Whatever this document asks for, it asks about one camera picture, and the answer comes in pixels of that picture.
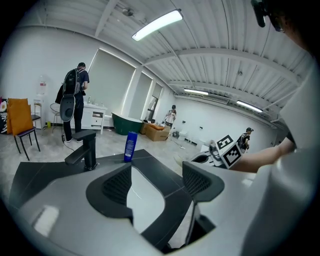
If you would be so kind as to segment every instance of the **green bathtub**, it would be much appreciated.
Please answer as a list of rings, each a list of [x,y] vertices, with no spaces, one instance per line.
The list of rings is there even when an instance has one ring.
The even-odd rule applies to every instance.
[[[129,132],[138,133],[142,126],[142,121],[117,113],[112,113],[115,132],[120,135],[128,135]]]

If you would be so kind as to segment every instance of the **chair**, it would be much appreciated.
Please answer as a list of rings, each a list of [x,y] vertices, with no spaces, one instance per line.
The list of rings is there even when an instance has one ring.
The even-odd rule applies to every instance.
[[[17,135],[17,136],[20,138],[20,141],[21,141],[21,144],[22,144],[24,153],[25,153],[26,158],[28,159],[28,161],[30,161],[30,159],[29,159],[29,156],[28,156],[28,154],[27,154],[27,152],[26,152],[24,142],[22,141],[22,137],[25,136],[25,135],[29,135],[30,144],[31,144],[31,146],[32,146],[31,137],[30,137],[30,133],[32,133],[32,132],[34,132],[34,137],[35,137],[36,145],[38,146],[38,149],[39,149],[39,151],[41,152],[40,147],[39,147],[39,144],[38,144],[38,140],[37,140],[36,127],[33,127],[33,128],[31,128],[31,129],[29,129],[29,130],[26,130],[26,131],[23,131],[23,132],[21,132],[21,133],[19,133],[19,134]],[[20,148],[19,148],[18,143],[17,143],[16,136],[14,136],[14,141],[15,141],[16,147],[18,148],[19,154],[21,154]]]
[[[56,119],[56,127],[58,126],[58,117],[60,117],[60,104],[58,103],[52,103],[50,105],[50,109],[53,111],[54,113],[54,118],[53,118],[53,122],[52,122],[52,133],[54,132],[54,129],[55,129],[55,119]]]
[[[36,106],[40,107],[40,115],[42,113],[42,110],[41,110],[42,104],[41,103],[34,103],[34,114],[31,115],[31,119],[32,119],[32,122],[34,122],[35,127],[36,127],[36,120],[40,119],[40,128],[41,128],[41,134],[42,134],[43,130],[42,130],[42,123],[41,123],[41,116],[36,115]]]

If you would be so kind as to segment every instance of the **ceiling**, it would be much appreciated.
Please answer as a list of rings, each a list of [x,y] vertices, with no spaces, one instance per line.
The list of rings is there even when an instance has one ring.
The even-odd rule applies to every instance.
[[[123,9],[133,16],[123,15]],[[174,9],[183,20],[140,41],[131,36]],[[266,17],[256,22],[250,0],[41,0],[19,26],[66,29],[104,41],[158,75],[181,97],[184,88],[242,100],[272,121],[301,86],[312,57]]]

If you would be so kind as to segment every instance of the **blue bottle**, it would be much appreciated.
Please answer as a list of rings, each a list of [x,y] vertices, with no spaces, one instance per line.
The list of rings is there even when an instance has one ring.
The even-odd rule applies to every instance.
[[[125,149],[124,149],[125,162],[131,162],[131,159],[134,156],[137,139],[138,139],[138,134],[133,131],[129,131],[128,137],[126,138]]]

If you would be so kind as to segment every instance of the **orange chair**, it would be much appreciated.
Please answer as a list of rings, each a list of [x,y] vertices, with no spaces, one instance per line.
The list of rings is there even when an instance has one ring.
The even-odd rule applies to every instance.
[[[16,147],[18,148],[18,151],[21,154],[16,136],[20,138],[26,158],[28,159],[28,161],[30,161],[28,154],[26,152],[22,137],[24,137],[25,135],[29,135],[29,140],[32,145],[30,133],[34,132],[36,144],[38,146],[39,151],[41,151],[38,144],[37,135],[36,135],[36,127],[33,126],[31,106],[28,105],[28,99],[10,98],[8,99],[8,102],[9,102],[9,108],[8,108],[9,119],[7,120],[7,123],[9,123],[8,126],[10,126],[10,130],[8,129],[8,133],[12,132]]]

